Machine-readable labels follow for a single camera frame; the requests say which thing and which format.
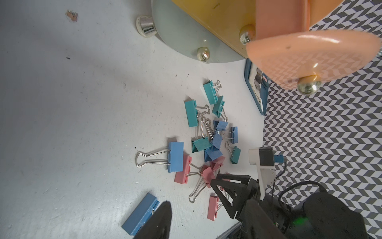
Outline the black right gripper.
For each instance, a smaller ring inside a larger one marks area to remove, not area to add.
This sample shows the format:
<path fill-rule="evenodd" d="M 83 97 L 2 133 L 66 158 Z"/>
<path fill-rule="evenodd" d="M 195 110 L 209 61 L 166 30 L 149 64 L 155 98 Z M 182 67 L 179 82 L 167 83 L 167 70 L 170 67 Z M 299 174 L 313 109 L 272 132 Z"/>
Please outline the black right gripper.
<path fill-rule="evenodd" d="M 232 219 L 241 222 L 240 239 L 285 239 L 289 219 L 276 199 L 260 200 L 258 181 L 249 175 L 218 174 L 211 185 Z"/>

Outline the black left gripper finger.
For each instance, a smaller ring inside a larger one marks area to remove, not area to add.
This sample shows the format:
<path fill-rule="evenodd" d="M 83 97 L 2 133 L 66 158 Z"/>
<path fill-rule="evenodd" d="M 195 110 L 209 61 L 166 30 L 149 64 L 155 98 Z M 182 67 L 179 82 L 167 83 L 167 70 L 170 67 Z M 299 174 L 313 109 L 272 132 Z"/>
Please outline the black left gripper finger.
<path fill-rule="evenodd" d="M 134 236 L 134 239 L 168 239 L 172 222 L 172 206 L 163 202 L 150 219 Z"/>

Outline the pink binder clip bottom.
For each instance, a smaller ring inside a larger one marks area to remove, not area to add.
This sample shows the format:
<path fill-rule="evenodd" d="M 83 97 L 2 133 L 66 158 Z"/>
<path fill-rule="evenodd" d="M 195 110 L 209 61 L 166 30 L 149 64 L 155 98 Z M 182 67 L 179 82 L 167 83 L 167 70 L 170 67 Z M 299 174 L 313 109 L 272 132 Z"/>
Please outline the pink binder clip bottom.
<path fill-rule="evenodd" d="M 221 207 L 223 207 L 223 204 L 220 203 L 219 197 L 210 196 L 207 218 L 211 221 L 215 221 Z"/>

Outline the orange pink top drawer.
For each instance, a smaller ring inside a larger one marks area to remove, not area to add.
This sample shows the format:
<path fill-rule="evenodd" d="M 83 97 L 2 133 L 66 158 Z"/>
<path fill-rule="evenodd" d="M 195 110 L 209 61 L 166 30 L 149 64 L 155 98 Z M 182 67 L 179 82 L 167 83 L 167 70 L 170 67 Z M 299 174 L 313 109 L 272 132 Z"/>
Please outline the orange pink top drawer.
<path fill-rule="evenodd" d="M 355 30 L 309 30 L 310 1 L 256 1 L 256 19 L 240 31 L 248 58 L 285 90 L 312 95 L 377 55 L 380 39 Z"/>

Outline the cream round drawer cabinet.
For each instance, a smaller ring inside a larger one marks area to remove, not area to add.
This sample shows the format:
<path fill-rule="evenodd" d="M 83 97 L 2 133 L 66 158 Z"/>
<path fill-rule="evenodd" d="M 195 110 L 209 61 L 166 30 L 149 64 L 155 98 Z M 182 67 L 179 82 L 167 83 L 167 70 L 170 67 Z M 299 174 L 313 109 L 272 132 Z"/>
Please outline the cream round drawer cabinet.
<path fill-rule="evenodd" d="M 259 1 L 151 1 L 151 15 L 139 16 L 141 36 L 158 35 L 178 53 L 204 63 L 248 57 L 240 31 L 256 25 Z"/>

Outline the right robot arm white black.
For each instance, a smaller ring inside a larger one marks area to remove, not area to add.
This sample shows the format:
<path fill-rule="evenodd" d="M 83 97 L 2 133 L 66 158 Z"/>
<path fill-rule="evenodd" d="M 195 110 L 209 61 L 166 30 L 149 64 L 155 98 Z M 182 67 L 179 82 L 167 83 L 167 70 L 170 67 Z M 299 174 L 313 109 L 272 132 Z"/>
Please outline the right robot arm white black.
<path fill-rule="evenodd" d="M 282 198 L 291 190 L 315 185 L 312 193 L 292 207 Z M 315 181 L 288 187 L 278 197 L 260 199 L 259 182 L 249 175 L 218 174 L 210 183 L 228 215 L 241 223 L 241 239 L 368 239 L 364 217 Z"/>

